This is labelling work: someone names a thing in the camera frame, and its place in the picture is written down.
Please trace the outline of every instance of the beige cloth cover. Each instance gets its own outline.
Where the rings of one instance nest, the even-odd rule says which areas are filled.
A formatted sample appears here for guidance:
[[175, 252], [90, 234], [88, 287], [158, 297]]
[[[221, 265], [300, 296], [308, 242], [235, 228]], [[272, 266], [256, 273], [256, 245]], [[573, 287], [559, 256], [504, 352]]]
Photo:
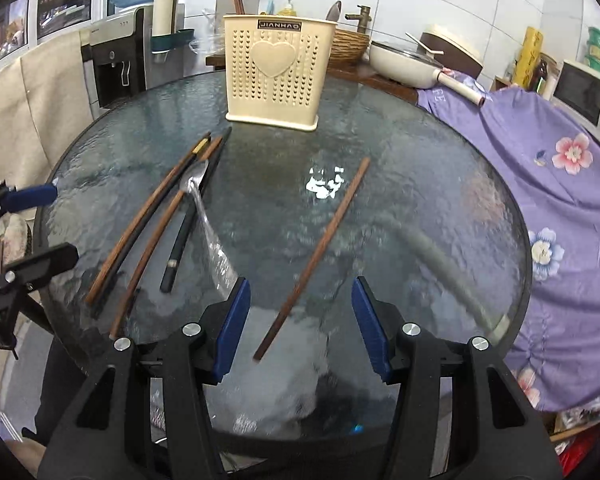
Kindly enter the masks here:
[[43, 183], [92, 121], [80, 34], [61, 34], [0, 70], [0, 180]]

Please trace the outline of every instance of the yellow cylinder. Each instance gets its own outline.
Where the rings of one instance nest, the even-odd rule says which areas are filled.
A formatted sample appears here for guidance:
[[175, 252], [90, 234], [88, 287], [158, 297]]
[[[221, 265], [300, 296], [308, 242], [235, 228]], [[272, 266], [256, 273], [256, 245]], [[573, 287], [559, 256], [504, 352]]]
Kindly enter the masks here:
[[534, 69], [540, 59], [542, 49], [542, 32], [533, 27], [526, 28], [525, 41], [522, 43], [520, 58], [516, 65], [512, 83], [528, 90]]

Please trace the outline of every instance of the metal screw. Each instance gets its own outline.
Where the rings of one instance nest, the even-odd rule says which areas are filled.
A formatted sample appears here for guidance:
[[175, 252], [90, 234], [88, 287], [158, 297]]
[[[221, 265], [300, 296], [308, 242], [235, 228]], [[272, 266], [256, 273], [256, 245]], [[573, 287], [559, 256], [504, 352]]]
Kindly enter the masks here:
[[131, 346], [131, 339], [128, 337], [121, 337], [120, 339], [116, 339], [116, 342], [113, 343], [113, 348], [122, 352]]
[[202, 327], [198, 323], [187, 323], [182, 327], [182, 333], [185, 336], [191, 337], [202, 332]]
[[474, 337], [471, 339], [471, 344], [476, 350], [486, 350], [489, 348], [489, 342], [483, 337]]
[[420, 333], [420, 327], [417, 326], [415, 323], [405, 323], [402, 326], [402, 331], [406, 335], [418, 335]]

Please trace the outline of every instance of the textured glass tabletop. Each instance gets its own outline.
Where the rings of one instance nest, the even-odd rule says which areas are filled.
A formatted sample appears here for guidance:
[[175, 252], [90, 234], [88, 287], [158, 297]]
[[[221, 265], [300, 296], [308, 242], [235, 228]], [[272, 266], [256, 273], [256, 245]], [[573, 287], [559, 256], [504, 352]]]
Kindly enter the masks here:
[[[153, 89], [95, 121], [52, 175], [59, 197], [38, 215], [36, 244], [70, 242], [80, 260], [53, 280], [45, 308], [81, 366], [110, 344], [118, 300], [166, 203], [94, 319], [84, 297], [101, 264], [195, 140], [228, 125], [225, 114], [222, 72]], [[390, 423], [397, 389], [373, 373], [350, 305], [359, 275], [379, 300], [395, 303], [406, 320], [437, 336], [466, 342], [484, 334], [439, 279], [439, 269], [420, 257], [414, 233], [453, 262], [491, 319], [519, 319], [526, 309], [522, 217], [501, 178], [470, 144], [414, 105], [330, 77], [318, 114], [312, 133], [234, 123], [205, 195], [224, 250], [251, 283], [252, 307], [232, 371], [207, 389], [212, 423], [227, 433], [315, 438]], [[324, 258], [269, 352], [254, 364], [254, 349], [364, 156], [370, 168]], [[321, 180], [324, 186], [315, 184]], [[219, 301], [200, 226], [189, 238], [173, 292], [159, 291], [186, 202], [162, 236], [126, 322], [125, 333], [138, 343], [164, 338]], [[519, 325], [511, 323], [504, 346]]]

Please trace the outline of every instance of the person's leg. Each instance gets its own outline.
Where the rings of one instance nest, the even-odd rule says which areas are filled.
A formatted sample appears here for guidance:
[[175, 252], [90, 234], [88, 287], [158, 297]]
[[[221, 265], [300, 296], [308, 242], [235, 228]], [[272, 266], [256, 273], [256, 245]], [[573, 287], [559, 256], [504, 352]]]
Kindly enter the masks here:
[[54, 339], [49, 349], [45, 376], [42, 380], [40, 408], [35, 417], [36, 434], [26, 436], [35, 439], [43, 446], [48, 446], [64, 410], [73, 400], [85, 378], [86, 376], [75, 365], [62, 344], [58, 339]]

